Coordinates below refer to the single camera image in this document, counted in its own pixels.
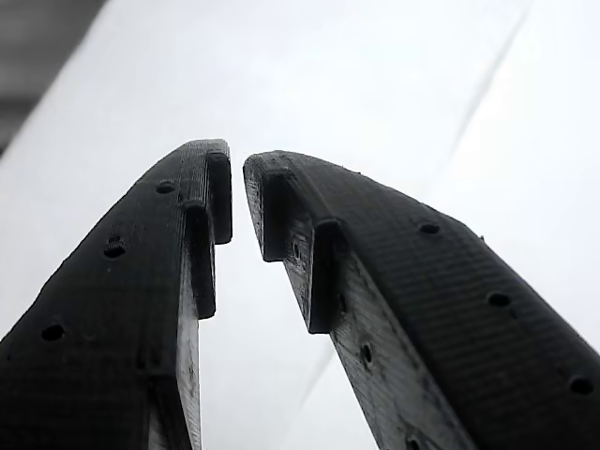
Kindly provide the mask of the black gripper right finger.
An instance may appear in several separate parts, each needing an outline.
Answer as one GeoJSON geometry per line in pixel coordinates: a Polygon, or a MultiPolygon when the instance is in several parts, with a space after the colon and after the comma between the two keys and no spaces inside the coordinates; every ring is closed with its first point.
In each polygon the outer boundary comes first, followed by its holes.
{"type": "Polygon", "coordinates": [[[381,449],[595,449],[598,353],[468,227],[294,152],[247,158],[262,258],[381,449]]]}

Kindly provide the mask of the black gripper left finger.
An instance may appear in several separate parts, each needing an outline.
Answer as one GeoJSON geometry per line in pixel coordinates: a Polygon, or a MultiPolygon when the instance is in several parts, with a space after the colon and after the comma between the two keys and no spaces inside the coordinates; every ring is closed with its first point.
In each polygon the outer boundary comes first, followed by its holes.
{"type": "Polygon", "coordinates": [[[232,237],[226,142],[149,169],[2,339],[2,447],[200,448],[199,323],[232,237]]]}

